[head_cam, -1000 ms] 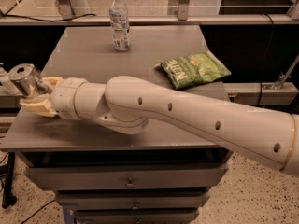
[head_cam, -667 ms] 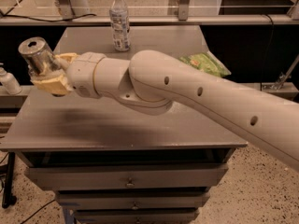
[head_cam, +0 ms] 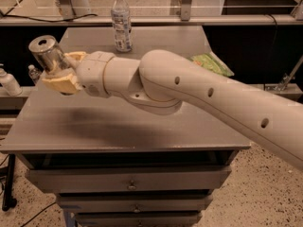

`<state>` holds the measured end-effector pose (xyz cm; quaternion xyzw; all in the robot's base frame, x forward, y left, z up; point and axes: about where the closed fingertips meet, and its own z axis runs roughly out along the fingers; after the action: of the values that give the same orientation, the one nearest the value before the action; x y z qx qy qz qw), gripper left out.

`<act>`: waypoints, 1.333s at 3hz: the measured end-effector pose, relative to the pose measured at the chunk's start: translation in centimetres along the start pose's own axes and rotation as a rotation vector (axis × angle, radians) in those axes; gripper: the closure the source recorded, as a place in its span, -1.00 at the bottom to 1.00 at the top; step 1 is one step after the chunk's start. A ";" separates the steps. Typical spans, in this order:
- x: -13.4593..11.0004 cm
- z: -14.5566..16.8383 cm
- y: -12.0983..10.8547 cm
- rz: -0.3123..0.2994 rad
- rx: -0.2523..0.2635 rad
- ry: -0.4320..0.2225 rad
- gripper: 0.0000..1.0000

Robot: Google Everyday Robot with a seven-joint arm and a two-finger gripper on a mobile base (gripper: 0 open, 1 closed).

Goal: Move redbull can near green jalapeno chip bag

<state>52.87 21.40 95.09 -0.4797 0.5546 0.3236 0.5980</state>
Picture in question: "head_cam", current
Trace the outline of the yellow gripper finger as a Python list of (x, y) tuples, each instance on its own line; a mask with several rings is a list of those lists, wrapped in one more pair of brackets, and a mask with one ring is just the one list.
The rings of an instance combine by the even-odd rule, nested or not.
[(65, 56), (72, 68), (77, 68), (86, 55), (87, 53), (84, 51), (74, 51), (74, 52), (65, 53)]
[(78, 78), (73, 74), (53, 79), (43, 78), (42, 82), (47, 88), (63, 94), (73, 95), (82, 90)]

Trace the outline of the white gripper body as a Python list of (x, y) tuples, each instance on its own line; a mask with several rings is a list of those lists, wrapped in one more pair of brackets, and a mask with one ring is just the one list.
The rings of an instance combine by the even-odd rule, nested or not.
[(97, 51), (87, 54), (76, 69), (77, 77), (83, 90), (89, 96), (109, 97), (104, 86), (104, 73), (108, 62), (116, 55)]

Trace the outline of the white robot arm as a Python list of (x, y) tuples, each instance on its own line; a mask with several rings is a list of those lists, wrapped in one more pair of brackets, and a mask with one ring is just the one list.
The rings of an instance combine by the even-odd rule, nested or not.
[(173, 114), (183, 102), (215, 116), (287, 163), (303, 170), (303, 105), (215, 74), (165, 50), (142, 59), (113, 53), (67, 53), (51, 61), (48, 88), (90, 96), (118, 96), (153, 114)]

